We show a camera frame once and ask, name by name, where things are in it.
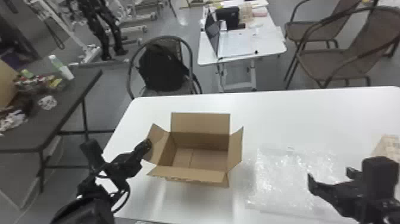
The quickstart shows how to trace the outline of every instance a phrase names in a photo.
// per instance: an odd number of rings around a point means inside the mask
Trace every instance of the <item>bubble wrap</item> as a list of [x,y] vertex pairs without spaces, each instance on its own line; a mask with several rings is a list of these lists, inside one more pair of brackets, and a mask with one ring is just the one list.
[[331,152],[299,151],[262,146],[243,161],[246,208],[260,212],[350,222],[307,187],[307,173],[316,181],[338,183],[345,177],[345,164]]

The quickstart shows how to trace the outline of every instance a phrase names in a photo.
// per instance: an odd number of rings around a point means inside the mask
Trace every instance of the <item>dark gray table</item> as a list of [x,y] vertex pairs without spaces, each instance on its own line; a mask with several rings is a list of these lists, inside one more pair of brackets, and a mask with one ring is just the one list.
[[[40,179],[40,192],[43,192],[45,169],[88,169],[85,166],[49,166],[51,155],[46,158],[44,149],[57,135],[85,135],[90,133],[110,133],[114,130],[88,130],[86,118],[85,96],[93,88],[102,75],[101,69],[74,69],[75,79],[61,92],[53,94],[58,104],[51,110],[38,110],[29,117],[29,121],[15,129],[4,132],[0,137],[0,153],[38,153],[40,169],[37,177]],[[66,121],[75,109],[82,105],[82,131],[61,131]]]

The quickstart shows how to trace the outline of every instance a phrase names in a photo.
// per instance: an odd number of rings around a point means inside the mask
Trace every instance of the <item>white desk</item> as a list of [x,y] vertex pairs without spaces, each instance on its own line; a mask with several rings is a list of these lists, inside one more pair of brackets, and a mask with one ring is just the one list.
[[[172,111],[215,112],[231,114],[232,131],[244,126],[243,155],[263,143],[280,142],[322,152],[336,150],[346,155],[343,159],[350,161],[346,165],[359,169],[383,134],[400,135],[399,99],[397,87],[138,98],[125,112],[104,157],[111,161],[130,152],[153,123],[169,130]],[[177,224],[324,223],[249,210],[232,183],[223,189],[167,182],[146,175],[153,164],[142,165],[142,171],[128,180],[132,195],[116,217]],[[229,175],[241,168],[239,164]],[[98,182],[114,189],[109,181]]]
[[[204,8],[203,18],[207,16],[208,10]],[[197,63],[200,66],[208,66],[212,64],[217,65],[217,83],[219,92],[224,92],[225,89],[238,89],[238,88],[252,88],[256,90],[256,76],[255,76],[255,58],[265,57],[268,55],[281,54],[286,51],[285,39],[282,35],[282,31],[279,27],[276,27],[270,14],[266,17],[255,17],[252,22],[246,23],[244,32],[248,32],[252,35],[252,41],[249,43],[237,43],[241,45],[248,45],[248,48],[252,52],[257,51],[257,54],[241,55],[238,57],[229,57],[222,60],[218,60],[210,41],[207,38],[205,32],[200,32],[199,38],[199,52]],[[250,75],[251,81],[244,83],[236,83],[232,85],[226,85],[226,77],[228,75],[226,69],[226,63],[230,61],[239,60],[250,60]]]

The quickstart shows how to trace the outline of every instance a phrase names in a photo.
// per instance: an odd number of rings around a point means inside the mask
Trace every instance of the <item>cardboard box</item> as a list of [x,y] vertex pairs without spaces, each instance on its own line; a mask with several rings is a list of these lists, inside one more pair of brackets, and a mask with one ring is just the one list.
[[0,108],[6,107],[15,96],[17,90],[13,84],[13,79],[17,75],[17,71],[0,60]]
[[229,134],[229,120],[229,114],[172,113],[170,132],[153,124],[145,160],[157,166],[148,175],[229,187],[228,171],[242,161],[243,137],[243,128]]

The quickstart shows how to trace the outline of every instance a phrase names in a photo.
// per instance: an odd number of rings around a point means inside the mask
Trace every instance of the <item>brown chair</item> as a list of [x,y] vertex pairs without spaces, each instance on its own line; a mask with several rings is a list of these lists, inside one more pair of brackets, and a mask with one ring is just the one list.
[[[304,3],[310,0],[303,0],[295,6],[293,10],[292,16],[290,18],[290,22],[285,24],[286,36],[285,38],[289,38],[296,45],[298,45],[303,37],[305,31],[312,26],[314,23],[318,21],[294,21],[296,16],[297,9]],[[354,10],[358,6],[361,0],[340,0],[336,8],[333,10],[332,15],[337,13],[342,13],[347,10]],[[335,37],[342,30],[343,26],[346,24],[349,17],[343,17],[340,20],[335,21],[334,23],[330,23],[328,26],[323,29],[318,30],[313,33],[309,40],[310,42],[326,42],[327,48],[330,48],[329,42],[333,42],[335,47],[339,47],[338,41]]]
[[[310,36],[344,17],[355,13],[370,12],[364,26],[347,49],[305,50]],[[367,72],[385,54],[388,48],[400,40],[400,10],[394,7],[367,7],[342,14],[336,14],[312,25],[304,34],[302,42],[293,57],[295,63],[288,89],[298,64],[319,87],[326,88],[332,80],[365,79],[367,86],[371,80]]]

